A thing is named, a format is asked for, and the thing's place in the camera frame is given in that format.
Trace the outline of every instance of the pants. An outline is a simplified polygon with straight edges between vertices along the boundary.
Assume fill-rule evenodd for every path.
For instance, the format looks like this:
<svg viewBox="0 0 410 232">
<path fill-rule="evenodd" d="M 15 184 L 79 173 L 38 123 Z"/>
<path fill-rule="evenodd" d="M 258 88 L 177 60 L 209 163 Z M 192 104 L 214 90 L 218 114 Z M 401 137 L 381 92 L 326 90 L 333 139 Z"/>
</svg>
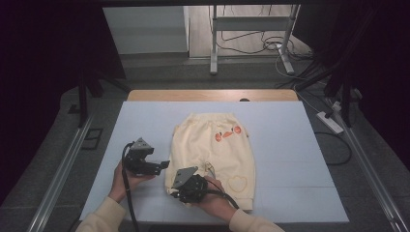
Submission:
<svg viewBox="0 0 410 232">
<path fill-rule="evenodd" d="M 191 114 L 176 127 L 165 187 L 171 193 L 178 169 L 197 166 L 195 174 L 220 180 L 242 210 L 252 210 L 255 188 L 248 133 L 231 113 Z"/>
</svg>

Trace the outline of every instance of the power strip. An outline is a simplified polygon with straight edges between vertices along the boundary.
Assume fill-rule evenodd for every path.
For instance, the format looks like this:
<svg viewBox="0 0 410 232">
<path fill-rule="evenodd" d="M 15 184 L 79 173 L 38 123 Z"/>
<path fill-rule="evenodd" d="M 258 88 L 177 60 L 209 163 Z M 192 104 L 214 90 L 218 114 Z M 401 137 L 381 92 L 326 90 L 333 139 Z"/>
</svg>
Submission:
<svg viewBox="0 0 410 232">
<path fill-rule="evenodd" d="M 326 118 L 325 112 L 320 112 L 316 114 L 316 117 L 320 119 L 328 128 L 335 134 L 340 134 L 343 132 L 343 128 L 341 128 L 332 118 Z"/>
</svg>

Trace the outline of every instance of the cream sleeve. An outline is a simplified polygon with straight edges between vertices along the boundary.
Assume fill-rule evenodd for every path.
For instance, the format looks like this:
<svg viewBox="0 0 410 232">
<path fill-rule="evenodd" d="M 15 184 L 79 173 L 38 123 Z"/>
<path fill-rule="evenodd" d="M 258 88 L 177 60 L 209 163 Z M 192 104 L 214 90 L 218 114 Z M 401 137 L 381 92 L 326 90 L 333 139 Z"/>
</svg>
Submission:
<svg viewBox="0 0 410 232">
<path fill-rule="evenodd" d="M 106 197 L 96 212 L 89 214 L 75 231 L 118 231 L 126 210 L 113 199 Z"/>
<path fill-rule="evenodd" d="M 263 217 L 254 217 L 242 210 L 237 210 L 229 222 L 229 229 L 234 232 L 283 232 L 271 221 Z"/>
</svg>

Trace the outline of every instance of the person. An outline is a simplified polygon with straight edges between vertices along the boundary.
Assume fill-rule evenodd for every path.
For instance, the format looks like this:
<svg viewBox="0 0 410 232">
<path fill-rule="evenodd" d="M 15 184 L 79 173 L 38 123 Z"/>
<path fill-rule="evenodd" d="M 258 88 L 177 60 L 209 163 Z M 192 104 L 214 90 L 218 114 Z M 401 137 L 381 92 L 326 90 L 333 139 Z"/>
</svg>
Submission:
<svg viewBox="0 0 410 232">
<path fill-rule="evenodd" d="M 121 174 L 122 162 L 119 162 L 114 171 L 111 190 L 101 206 L 89 214 L 76 228 L 77 232 L 94 231 L 118 231 L 126 210 L 119 204 L 126 197 L 124 180 Z M 144 182 L 155 178 L 155 176 L 133 176 L 128 174 L 130 189 L 134 190 Z M 223 190 L 219 180 L 206 176 L 205 179 L 212 183 L 208 189 Z M 201 208 L 207 214 L 220 218 L 229 224 L 229 229 L 234 232 L 280 232 L 283 231 L 279 226 L 268 221 L 263 217 L 255 217 L 246 214 L 242 210 L 232 207 L 229 201 L 219 195 L 206 194 L 200 203 L 193 204 Z"/>
</svg>

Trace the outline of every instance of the person's left hand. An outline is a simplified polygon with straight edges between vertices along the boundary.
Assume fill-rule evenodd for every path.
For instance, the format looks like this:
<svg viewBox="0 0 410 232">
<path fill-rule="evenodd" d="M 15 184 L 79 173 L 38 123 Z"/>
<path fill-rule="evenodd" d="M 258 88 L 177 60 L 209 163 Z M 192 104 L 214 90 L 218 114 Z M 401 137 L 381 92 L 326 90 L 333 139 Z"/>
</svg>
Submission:
<svg viewBox="0 0 410 232">
<path fill-rule="evenodd" d="M 120 161 L 114 171 L 114 179 L 112 180 L 111 191 L 108 197 L 120 203 L 124 197 L 126 197 L 126 188 L 124 186 L 123 179 L 123 163 Z M 155 176 L 135 176 L 131 172 L 127 171 L 127 177 L 130 183 L 130 190 L 134 190 L 141 182 L 151 180 Z"/>
</svg>

